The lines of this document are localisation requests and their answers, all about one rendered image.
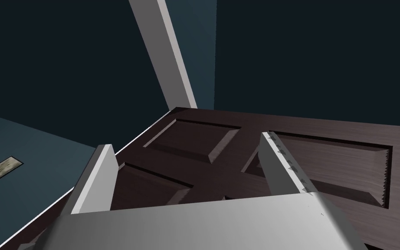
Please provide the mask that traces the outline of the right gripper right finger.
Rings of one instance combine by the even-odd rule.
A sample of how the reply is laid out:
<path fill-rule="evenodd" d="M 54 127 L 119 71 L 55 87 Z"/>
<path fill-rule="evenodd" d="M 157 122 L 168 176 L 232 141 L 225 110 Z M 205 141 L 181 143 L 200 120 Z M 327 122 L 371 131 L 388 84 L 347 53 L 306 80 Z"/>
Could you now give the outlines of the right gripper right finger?
<path fill-rule="evenodd" d="M 318 192 L 276 133 L 261 133 L 258 157 L 271 195 Z"/>

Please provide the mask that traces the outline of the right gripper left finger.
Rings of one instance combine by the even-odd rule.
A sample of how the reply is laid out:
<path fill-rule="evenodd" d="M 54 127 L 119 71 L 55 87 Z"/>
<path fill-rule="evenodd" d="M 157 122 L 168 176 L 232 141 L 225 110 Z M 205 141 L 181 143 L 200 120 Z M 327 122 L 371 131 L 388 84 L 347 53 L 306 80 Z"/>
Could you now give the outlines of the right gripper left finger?
<path fill-rule="evenodd" d="M 97 146 L 60 214 L 109 211 L 118 172 L 112 145 Z"/>

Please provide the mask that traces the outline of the dark brown panelled door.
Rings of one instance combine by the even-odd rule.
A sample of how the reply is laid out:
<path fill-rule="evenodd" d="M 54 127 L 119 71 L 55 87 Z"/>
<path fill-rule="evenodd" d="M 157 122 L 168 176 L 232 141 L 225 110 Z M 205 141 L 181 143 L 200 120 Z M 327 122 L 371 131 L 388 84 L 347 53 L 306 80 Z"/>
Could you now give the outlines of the dark brown panelled door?
<path fill-rule="evenodd" d="M 317 193 L 271 195 L 262 132 Z M 0 250 L 400 250 L 400 126 L 177 107 L 116 160 L 109 211 L 70 190 Z"/>

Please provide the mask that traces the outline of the framed grey picture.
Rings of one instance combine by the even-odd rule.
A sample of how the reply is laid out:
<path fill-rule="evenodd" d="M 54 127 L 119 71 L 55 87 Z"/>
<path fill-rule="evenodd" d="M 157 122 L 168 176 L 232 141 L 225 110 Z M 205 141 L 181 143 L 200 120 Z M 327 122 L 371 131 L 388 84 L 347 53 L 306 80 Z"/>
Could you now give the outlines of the framed grey picture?
<path fill-rule="evenodd" d="M 16 168 L 21 166 L 23 162 L 16 159 L 13 156 L 8 157 L 7 159 L 0 162 L 0 179 L 10 172 L 14 171 Z"/>

